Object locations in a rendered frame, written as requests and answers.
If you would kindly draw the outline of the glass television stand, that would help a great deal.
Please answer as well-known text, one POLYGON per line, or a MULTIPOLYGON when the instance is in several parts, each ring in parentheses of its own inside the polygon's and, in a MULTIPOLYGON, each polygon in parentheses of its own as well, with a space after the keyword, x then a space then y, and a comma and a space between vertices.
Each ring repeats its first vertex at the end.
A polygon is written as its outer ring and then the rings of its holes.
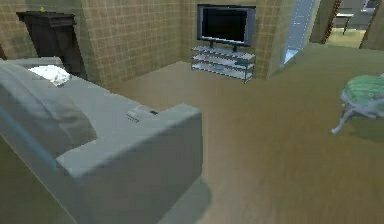
POLYGON ((244 84, 254 77, 254 54, 230 49, 196 46, 191 49, 191 68, 237 78, 244 84))

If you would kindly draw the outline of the green cushioned grey chair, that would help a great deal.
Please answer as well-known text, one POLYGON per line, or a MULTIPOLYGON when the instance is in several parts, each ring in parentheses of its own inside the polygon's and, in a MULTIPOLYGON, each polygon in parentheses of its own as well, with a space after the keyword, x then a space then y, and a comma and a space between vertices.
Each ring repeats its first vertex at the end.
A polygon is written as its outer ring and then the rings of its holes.
POLYGON ((341 131, 344 124, 354 116, 384 119, 384 73, 360 75, 349 80, 340 93, 343 112, 332 134, 341 131))

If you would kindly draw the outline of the black television set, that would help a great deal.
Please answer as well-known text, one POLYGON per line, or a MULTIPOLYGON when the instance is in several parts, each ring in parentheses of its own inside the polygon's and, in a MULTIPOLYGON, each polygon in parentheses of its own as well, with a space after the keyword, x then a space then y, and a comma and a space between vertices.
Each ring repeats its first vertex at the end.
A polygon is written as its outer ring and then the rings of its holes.
POLYGON ((197 39, 213 43, 250 47, 256 19, 255 6, 197 5, 197 39))

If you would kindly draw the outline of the dark wooden cabinet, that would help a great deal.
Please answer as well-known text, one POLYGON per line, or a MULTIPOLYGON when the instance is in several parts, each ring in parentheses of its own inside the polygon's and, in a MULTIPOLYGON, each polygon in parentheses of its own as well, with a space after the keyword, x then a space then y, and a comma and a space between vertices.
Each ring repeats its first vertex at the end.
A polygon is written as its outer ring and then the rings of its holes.
POLYGON ((87 80, 74 26, 75 15, 57 12, 17 12, 39 57, 59 57, 65 70, 87 80))

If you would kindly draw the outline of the grey sofa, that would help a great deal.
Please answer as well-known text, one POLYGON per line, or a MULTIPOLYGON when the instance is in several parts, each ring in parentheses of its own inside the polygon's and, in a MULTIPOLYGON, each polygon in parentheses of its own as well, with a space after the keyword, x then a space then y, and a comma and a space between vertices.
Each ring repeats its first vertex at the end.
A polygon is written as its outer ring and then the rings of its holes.
POLYGON ((0 136, 76 224, 156 224, 202 173, 202 113, 142 105, 71 75, 30 71, 57 57, 0 59, 0 136))

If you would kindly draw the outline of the grey remote control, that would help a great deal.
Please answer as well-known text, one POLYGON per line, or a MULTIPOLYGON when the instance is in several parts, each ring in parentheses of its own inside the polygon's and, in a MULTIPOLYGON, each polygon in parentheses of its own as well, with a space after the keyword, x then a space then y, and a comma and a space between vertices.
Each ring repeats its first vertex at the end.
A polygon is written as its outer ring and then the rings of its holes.
POLYGON ((136 106, 135 108, 129 110, 126 114, 126 117, 129 120, 138 123, 143 119, 150 118, 150 117, 157 115, 157 114, 158 114, 158 112, 155 111, 154 109, 149 108, 145 105, 139 105, 139 106, 136 106))

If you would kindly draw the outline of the dark table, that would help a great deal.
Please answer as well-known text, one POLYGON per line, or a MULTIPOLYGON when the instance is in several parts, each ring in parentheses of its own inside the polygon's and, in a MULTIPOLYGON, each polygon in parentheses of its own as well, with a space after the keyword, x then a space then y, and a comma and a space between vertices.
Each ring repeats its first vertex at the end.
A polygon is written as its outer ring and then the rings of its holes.
POLYGON ((337 13, 336 14, 336 17, 337 19, 344 19, 345 22, 344 22, 344 26, 343 26, 343 35, 345 35, 345 32, 347 30, 347 27, 348 27, 348 24, 350 22, 350 20, 354 17, 354 14, 352 13, 337 13))

